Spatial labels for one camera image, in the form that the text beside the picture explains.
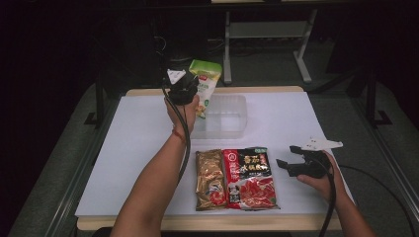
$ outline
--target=instant noodle packet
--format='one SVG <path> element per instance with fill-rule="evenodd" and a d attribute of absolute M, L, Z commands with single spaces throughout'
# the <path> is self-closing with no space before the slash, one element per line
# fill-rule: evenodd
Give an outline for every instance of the instant noodle packet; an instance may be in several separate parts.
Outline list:
<path fill-rule="evenodd" d="M 205 119 L 205 111 L 210 104 L 210 96 L 216 83 L 221 77 L 222 67 L 218 63 L 194 59 L 189 66 L 189 71 L 199 79 L 197 95 L 200 96 L 200 103 L 197 107 L 197 116 Z"/>
<path fill-rule="evenodd" d="M 228 208 L 279 208 L 266 148 L 225 149 L 222 154 Z"/>
<path fill-rule="evenodd" d="M 196 210 L 225 208 L 224 174 L 220 149 L 197 151 Z"/>

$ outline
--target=green packet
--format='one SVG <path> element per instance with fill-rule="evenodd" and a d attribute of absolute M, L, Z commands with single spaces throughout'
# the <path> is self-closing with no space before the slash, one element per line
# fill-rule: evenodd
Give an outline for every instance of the green packet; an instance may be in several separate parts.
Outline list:
<path fill-rule="evenodd" d="M 216 82 L 221 77 L 222 67 L 218 63 L 194 59 L 189 66 L 189 71 L 199 79 L 197 95 L 200 96 L 200 104 L 197 108 L 197 116 L 205 119 L 205 111 L 210 104 L 210 97 L 215 90 Z"/>

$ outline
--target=hand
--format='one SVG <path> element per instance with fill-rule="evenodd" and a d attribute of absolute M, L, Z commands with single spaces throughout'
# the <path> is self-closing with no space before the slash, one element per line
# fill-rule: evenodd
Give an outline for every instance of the hand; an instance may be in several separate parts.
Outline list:
<path fill-rule="evenodd" d="M 182 115 L 183 119 L 185 119 L 185 116 L 186 116 L 186 122 L 188 123 L 188 130 L 190 134 L 192 130 L 194 129 L 195 118 L 197 117 L 196 108 L 198 106 L 199 101 L 200 101 L 200 97 L 198 95 L 195 95 L 193 101 L 190 104 L 185 105 L 185 106 L 176 106 L 180 114 Z M 173 111 L 172 107 L 169 105 L 166 99 L 164 99 L 164 103 L 166 104 L 166 107 L 167 107 L 167 114 L 169 115 L 170 120 L 173 122 L 174 129 L 176 129 L 176 131 L 179 132 L 180 134 L 184 134 L 185 131 L 182 127 L 182 124 L 178 116 L 176 116 L 176 113 Z"/>
<path fill-rule="evenodd" d="M 335 159 L 333 159 L 332 155 L 330 155 L 328 152 L 323 151 L 327 157 L 329 158 L 330 163 L 332 164 L 332 167 L 330 168 L 329 172 L 334 172 L 334 182 L 336 187 L 336 199 L 343 199 L 344 197 L 347 197 L 347 193 L 345 190 L 345 186 L 343 183 L 343 179 L 341 176 L 341 173 L 336 165 Z M 299 181 L 312 186 L 313 188 L 317 189 L 320 194 L 329 201 L 330 199 L 330 183 L 327 176 L 324 176 L 320 179 L 315 179 L 306 175 L 299 175 L 296 177 Z"/>

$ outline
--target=white table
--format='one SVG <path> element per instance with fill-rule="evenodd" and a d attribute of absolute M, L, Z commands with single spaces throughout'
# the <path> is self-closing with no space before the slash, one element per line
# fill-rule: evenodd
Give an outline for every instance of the white table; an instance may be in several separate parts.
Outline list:
<path fill-rule="evenodd" d="M 289 177 L 276 159 L 302 163 L 290 145 L 324 138 L 314 110 L 299 87 L 216 88 L 215 93 L 246 97 L 248 121 L 238 139 L 192 140 L 190 160 L 162 222 L 162 230 L 294 231 L 319 230 L 328 204 L 313 188 Z M 144 165 L 171 132 L 160 90 L 135 90 L 121 99 L 91 177 L 76 210 L 81 230 L 113 226 Z M 195 211 L 195 151 L 214 148 L 268 147 L 278 205 L 281 209 Z M 333 215 L 329 229 L 340 229 Z"/>

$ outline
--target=wrist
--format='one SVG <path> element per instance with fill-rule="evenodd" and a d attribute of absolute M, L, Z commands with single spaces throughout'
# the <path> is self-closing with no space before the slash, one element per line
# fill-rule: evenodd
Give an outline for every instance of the wrist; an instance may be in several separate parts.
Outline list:
<path fill-rule="evenodd" d="M 194 126 L 187 124 L 187 127 L 188 127 L 188 132 L 191 135 L 192 130 L 194 129 Z M 179 124 L 173 124 L 173 129 L 175 129 L 176 131 L 178 131 L 180 134 L 185 135 L 185 129 L 183 128 L 183 126 L 182 126 L 181 123 L 179 123 Z"/>
<path fill-rule="evenodd" d="M 182 143 L 186 144 L 186 137 L 185 137 L 185 131 L 183 129 L 177 129 L 175 126 L 172 129 L 172 135 L 179 138 Z"/>
<path fill-rule="evenodd" d="M 336 210 L 341 210 L 342 208 L 348 207 L 353 204 L 352 200 L 349 198 L 348 195 L 336 195 Z"/>

